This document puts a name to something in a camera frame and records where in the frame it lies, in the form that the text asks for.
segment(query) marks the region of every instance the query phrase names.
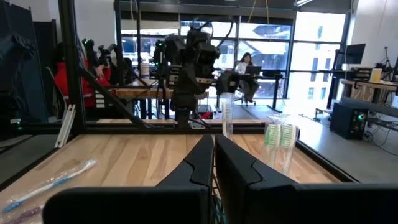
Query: ceiling light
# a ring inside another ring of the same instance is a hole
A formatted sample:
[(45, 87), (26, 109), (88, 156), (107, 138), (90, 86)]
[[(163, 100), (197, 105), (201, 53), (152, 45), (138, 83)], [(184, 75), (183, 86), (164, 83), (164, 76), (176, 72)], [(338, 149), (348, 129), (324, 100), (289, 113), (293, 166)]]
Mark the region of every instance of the ceiling light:
[(306, 3), (312, 2), (313, 0), (299, 0), (296, 1), (295, 3), (293, 3), (293, 5), (295, 7), (302, 7), (303, 5), (305, 5)]

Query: computer case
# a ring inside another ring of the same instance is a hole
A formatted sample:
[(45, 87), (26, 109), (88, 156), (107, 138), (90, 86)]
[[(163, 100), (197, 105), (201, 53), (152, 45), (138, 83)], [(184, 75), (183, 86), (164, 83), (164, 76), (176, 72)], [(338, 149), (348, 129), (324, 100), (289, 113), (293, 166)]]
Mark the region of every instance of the computer case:
[(368, 109), (335, 103), (331, 115), (330, 131), (345, 139), (362, 140), (368, 112)]

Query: toothbrush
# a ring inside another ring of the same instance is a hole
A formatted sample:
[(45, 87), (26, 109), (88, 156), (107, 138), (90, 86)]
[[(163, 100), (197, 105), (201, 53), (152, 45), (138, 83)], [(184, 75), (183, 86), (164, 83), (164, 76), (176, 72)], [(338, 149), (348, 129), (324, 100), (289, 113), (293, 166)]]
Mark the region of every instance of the toothbrush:
[(47, 185), (45, 185), (45, 186), (43, 186), (43, 187), (41, 187), (41, 188), (39, 188), (37, 190), (32, 191), (31, 193), (29, 193), (29, 194), (17, 199), (15, 202), (10, 203), (8, 206), (6, 206), (2, 210), (2, 212), (3, 213), (7, 213), (7, 212), (10, 212), (10, 211), (12, 211), (13, 209), (15, 209), (17, 207), (20, 207), (26, 200), (28, 200), (28, 199), (30, 199), (32, 197), (35, 197), (36, 195), (39, 195), (39, 194), (45, 192), (48, 189), (56, 187), (56, 186), (58, 186), (60, 184), (64, 184), (65, 182), (68, 182), (71, 178), (73, 178), (73, 177), (83, 173), (84, 171), (92, 168), (95, 164), (96, 164), (95, 160), (92, 160), (92, 159), (88, 160), (87, 162), (85, 162), (84, 167), (82, 169), (80, 169), (79, 171), (74, 172), (74, 173), (70, 174), (69, 176), (63, 177), (63, 178), (61, 178), (59, 180), (56, 180), (55, 182), (52, 182), (52, 183), (47, 184)]
[(44, 208), (44, 205), (30, 209), (30, 210), (22, 213), (21, 215), (19, 215), (18, 218), (10, 220), (10, 221), (6, 222), (5, 224), (20, 224), (20, 223), (34, 217), (35, 215), (41, 213), (43, 208)]
[(280, 150), (283, 153), (281, 171), (283, 174), (288, 175), (290, 169), (290, 163), (293, 158), (293, 149), (296, 139), (296, 127), (288, 124), (281, 127), (280, 135)]
[(266, 140), (264, 141), (265, 149), (269, 150), (269, 157), (263, 158), (266, 161), (268, 159), (268, 165), (272, 168), (275, 166), (276, 152), (280, 142), (280, 125), (279, 124), (268, 124), (266, 131)]

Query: person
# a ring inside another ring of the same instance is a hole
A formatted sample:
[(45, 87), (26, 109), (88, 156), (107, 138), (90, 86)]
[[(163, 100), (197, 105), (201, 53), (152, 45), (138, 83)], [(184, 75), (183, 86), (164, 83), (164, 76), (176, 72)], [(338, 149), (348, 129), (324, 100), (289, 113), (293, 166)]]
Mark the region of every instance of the person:
[[(85, 54), (80, 47), (80, 57), (81, 59), (85, 58)], [(67, 81), (67, 70), (64, 61), (63, 54), (63, 43), (59, 43), (57, 48), (55, 49), (55, 63), (56, 63), (56, 75), (55, 75), (55, 85), (60, 89), (64, 96), (69, 96), (68, 90), (68, 81)], [(96, 80), (103, 86), (109, 86), (109, 78), (111, 76), (111, 69), (106, 68), (103, 65), (95, 68), (96, 72)], [(83, 87), (83, 98), (84, 98), (84, 106), (88, 113), (95, 108), (95, 94), (94, 89), (90, 88), (90, 84), (84, 78), (81, 79), (81, 85)]]
[[(250, 65), (253, 66), (254, 64), (251, 61), (251, 54), (249, 52), (244, 53), (242, 59), (239, 61), (238, 65), (235, 68), (235, 71), (239, 74), (244, 75), (246, 71), (246, 67)], [(258, 84), (257, 80), (241, 80), (240, 85), (243, 89), (243, 97), (244, 100), (247, 102), (253, 102), (253, 96), (259, 89), (260, 85)]]

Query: red jacket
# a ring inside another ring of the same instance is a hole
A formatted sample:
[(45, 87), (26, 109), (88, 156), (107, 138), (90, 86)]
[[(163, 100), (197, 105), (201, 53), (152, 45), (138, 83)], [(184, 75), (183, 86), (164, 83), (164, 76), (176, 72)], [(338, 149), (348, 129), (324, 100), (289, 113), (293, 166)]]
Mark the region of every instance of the red jacket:
[[(58, 72), (55, 76), (55, 84), (61, 90), (64, 96), (69, 96), (68, 93), (68, 81), (67, 81), (67, 70), (65, 68), (65, 62), (60, 62), (57, 64)], [(111, 69), (104, 68), (103, 70), (104, 78), (97, 78), (99, 84), (103, 86), (109, 86), (109, 78), (111, 76)], [(90, 97), (84, 97), (84, 104), (86, 108), (95, 106), (95, 94), (94, 89), (89, 87), (88, 82), (82, 78), (81, 85), (83, 86), (83, 95), (91, 95)]]

